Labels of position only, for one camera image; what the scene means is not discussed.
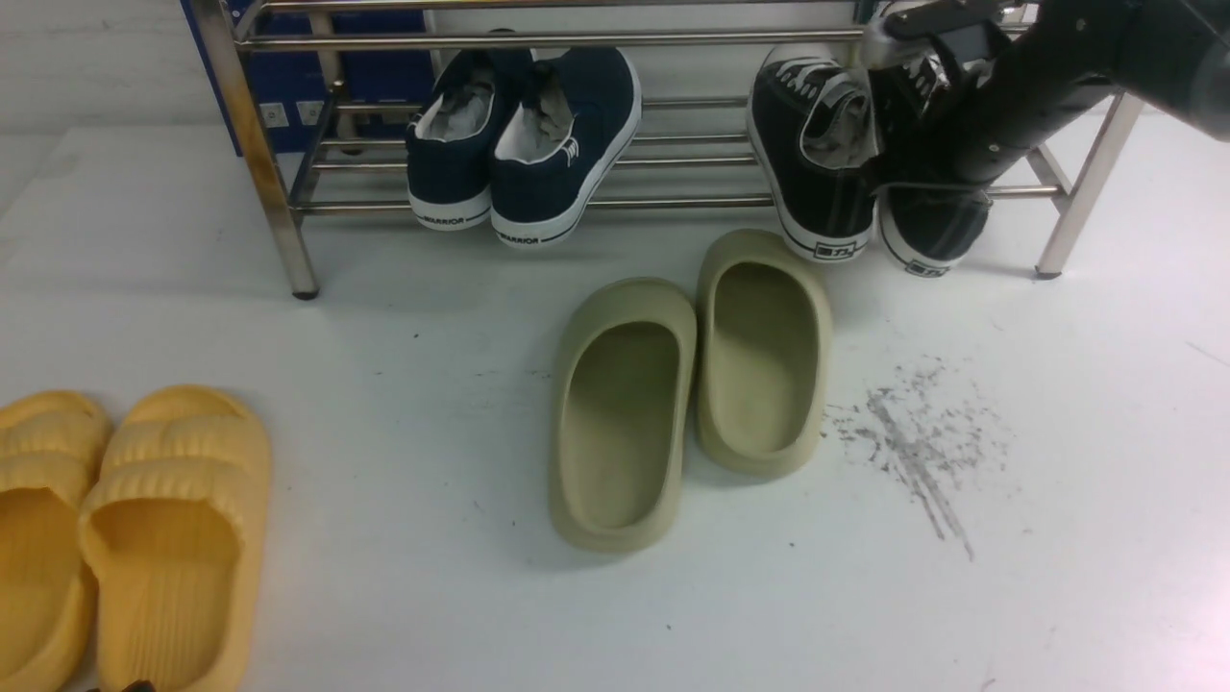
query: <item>black sneaker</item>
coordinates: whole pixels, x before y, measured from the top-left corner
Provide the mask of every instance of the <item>black sneaker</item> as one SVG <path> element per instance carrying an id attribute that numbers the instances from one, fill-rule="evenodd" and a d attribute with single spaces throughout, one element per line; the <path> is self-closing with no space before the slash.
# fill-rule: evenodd
<path id="1" fill-rule="evenodd" d="M 969 251 L 986 225 L 991 200 L 931 165 L 919 123 L 950 88 L 937 58 L 870 75 L 876 122 L 894 182 L 877 199 L 879 235 L 905 270 L 940 277 Z M 941 189 L 941 187 L 964 189 Z"/>
<path id="2" fill-rule="evenodd" d="M 406 177 L 419 222 L 458 230 L 490 215 L 491 150 L 533 64 L 530 50 L 462 50 L 440 73 L 429 106 L 406 128 Z"/>
<path id="3" fill-rule="evenodd" d="M 879 235 L 889 253 L 914 275 L 943 275 L 986 225 L 991 200 L 984 192 L 938 192 L 897 187 L 879 193 Z"/>
<path id="4" fill-rule="evenodd" d="M 775 48 L 756 73 L 748 135 L 786 245 L 815 262 L 851 259 L 871 238 L 875 200 L 859 167 L 875 151 L 871 95 L 824 45 Z"/>
<path id="5" fill-rule="evenodd" d="M 491 224 L 506 243 L 538 247 L 572 232 L 641 124 L 641 80 L 616 48 L 573 48 L 534 64 L 496 144 Z"/>

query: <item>dirt stain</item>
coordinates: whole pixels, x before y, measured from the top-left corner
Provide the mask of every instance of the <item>dirt stain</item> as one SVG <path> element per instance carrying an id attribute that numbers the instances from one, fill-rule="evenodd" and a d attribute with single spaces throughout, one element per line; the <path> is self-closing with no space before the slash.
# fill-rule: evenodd
<path id="1" fill-rule="evenodd" d="M 865 404 L 833 406 L 828 425 L 851 463 L 867 463 L 899 483 L 922 506 L 941 541 L 961 543 L 969 560 L 974 547 L 948 493 L 979 487 L 979 471 L 1004 471 L 1012 438 L 977 381 L 962 368 L 924 356 L 898 366 L 889 387 L 867 391 Z"/>

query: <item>white rubber sole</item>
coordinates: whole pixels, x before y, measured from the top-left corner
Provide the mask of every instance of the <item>white rubber sole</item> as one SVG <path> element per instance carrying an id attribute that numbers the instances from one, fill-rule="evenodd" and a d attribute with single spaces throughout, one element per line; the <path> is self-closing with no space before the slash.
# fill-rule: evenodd
<path id="1" fill-rule="evenodd" d="M 755 118 L 752 116 L 750 98 L 748 98 L 747 125 L 748 139 L 752 141 L 752 152 L 760 163 L 760 170 L 764 171 L 765 177 L 769 179 L 769 191 L 772 194 L 774 206 L 777 208 L 781 229 L 786 235 L 786 246 L 800 257 L 820 264 L 849 262 L 861 254 L 867 243 L 871 242 L 871 231 L 876 226 L 875 219 L 872 219 L 871 225 L 866 230 L 846 237 L 830 237 L 803 227 L 790 214 L 790 209 L 786 206 L 786 200 L 781 193 L 781 186 L 777 183 L 777 176 L 774 175 L 772 166 L 769 165 L 769 156 L 765 154 L 764 143 L 760 140 L 760 132 L 756 130 Z"/>
<path id="2" fill-rule="evenodd" d="M 948 269 L 956 265 L 964 254 L 954 259 L 932 259 L 910 247 L 910 243 L 902 237 L 902 231 L 897 227 L 897 220 L 893 219 L 893 211 L 888 206 L 889 194 L 889 191 L 886 189 L 876 198 L 876 215 L 879 216 L 879 237 L 883 238 L 884 245 L 888 247 L 888 253 L 905 268 L 907 273 L 914 275 L 938 278 L 948 273 Z"/>
<path id="3" fill-rule="evenodd" d="M 632 111 L 629 112 L 627 122 L 615 134 L 615 139 L 611 140 L 603 157 L 585 175 L 577 198 L 560 215 L 540 221 L 514 221 L 499 215 L 498 209 L 492 209 L 491 225 L 496 227 L 496 235 L 504 245 L 520 248 L 549 247 L 567 240 L 576 230 L 577 224 L 581 222 L 581 214 L 584 213 L 585 205 L 589 204 L 594 191 L 598 189 L 598 184 L 610 172 L 615 161 L 627 150 L 632 138 L 636 136 L 637 128 L 641 127 L 641 77 L 636 74 L 636 68 L 632 65 L 632 60 L 627 59 L 627 55 L 624 55 L 624 60 L 632 75 Z"/>
<path id="4" fill-rule="evenodd" d="M 451 204 L 424 202 L 410 192 L 410 205 L 415 209 L 418 222 L 432 230 L 461 230 L 476 226 L 491 215 L 491 188 L 486 187 L 475 197 Z"/>

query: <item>metal shoe rack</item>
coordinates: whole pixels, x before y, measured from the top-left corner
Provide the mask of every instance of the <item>metal shoe rack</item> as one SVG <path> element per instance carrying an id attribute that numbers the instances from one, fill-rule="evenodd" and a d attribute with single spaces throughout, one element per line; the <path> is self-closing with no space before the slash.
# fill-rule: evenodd
<path id="1" fill-rule="evenodd" d="M 442 48 L 568 48 L 574 45 L 722 45 L 775 44 L 800 42 L 852 43 L 862 37 L 862 27 L 790 28 L 790 29 L 721 29 L 721 31 L 590 31 L 538 33 L 426 33 L 426 34 L 355 34 L 332 32 L 333 12 L 387 10 L 481 10 L 513 7 L 585 7 L 585 6 L 646 6 L 646 5 L 718 5 L 732 0 L 260 0 L 232 22 L 226 0 L 191 0 L 202 42 L 218 79 L 224 104 L 230 116 L 240 150 L 247 161 L 261 205 L 268 218 L 273 238 L 296 297 L 310 300 L 320 291 L 300 227 L 306 216 L 326 214 L 360 214 L 410 211 L 405 198 L 380 202 L 317 202 L 316 186 L 322 173 L 385 172 L 403 175 L 406 163 L 397 161 L 337 160 L 327 156 L 332 150 L 400 150 L 400 139 L 363 139 L 354 135 L 353 118 L 387 112 L 415 112 L 418 106 L 406 103 L 358 103 L 347 98 L 346 82 L 338 59 L 347 50 L 442 49 Z M 306 14 L 312 33 L 308 36 L 262 34 L 263 20 L 273 14 Z M 1009 33 L 1020 33 L 1027 25 L 1005 25 Z M 269 145 L 264 123 L 245 71 L 246 55 L 256 52 L 317 53 L 331 96 L 325 103 L 312 143 L 288 188 Z M 647 98 L 645 107 L 653 108 L 742 108 L 744 96 L 713 98 Z M 999 199 L 1046 198 L 1059 210 L 1050 240 L 1038 259 L 1037 273 L 1043 278 L 1059 275 L 1098 193 L 1102 191 L 1114 161 L 1118 159 L 1143 103 L 1128 95 L 1118 95 L 1107 112 L 1102 129 L 1085 160 L 1075 183 L 1070 182 L 1054 156 L 1044 146 L 1033 151 L 1028 162 L 1038 184 L 993 187 L 989 193 Z M 715 134 L 643 134 L 633 144 L 635 152 L 625 155 L 621 168 L 690 168 L 706 166 L 756 165 L 750 152 L 706 154 L 705 145 L 747 143 L 747 134 L 727 132 Z M 652 155 L 636 151 L 649 146 L 697 146 L 691 155 Z M 743 194 L 663 195 L 663 197 L 597 197 L 590 206 L 599 209 L 689 209 L 770 206 L 772 199 L 764 191 Z"/>

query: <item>beige slide sandal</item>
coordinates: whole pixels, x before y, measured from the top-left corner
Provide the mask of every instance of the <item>beige slide sandal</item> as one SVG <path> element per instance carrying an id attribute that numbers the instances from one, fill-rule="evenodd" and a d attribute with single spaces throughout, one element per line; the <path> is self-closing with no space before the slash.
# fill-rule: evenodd
<path id="1" fill-rule="evenodd" d="M 710 247 L 696 295 L 701 447 L 740 473 L 798 470 L 820 440 L 833 336 L 815 267 L 771 232 L 737 230 Z"/>
<path id="2" fill-rule="evenodd" d="M 247 665 L 269 440 L 235 398 L 171 387 L 137 404 L 79 520 L 98 578 L 103 692 L 234 692 Z"/>
<path id="3" fill-rule="evenodd" d="M 81 661 L 97 592 L 76 517 L 109 434 L 74 392 L 0 408 L 0 692 L 59 690 Z"/>
<path id="4" fill-rule="evenodd" d="M 631 552 L 679 508 L 696 312 L 678 285 L 613 283 L 573 313 L 555 368 L 551 520 L 569 543 Z"/>

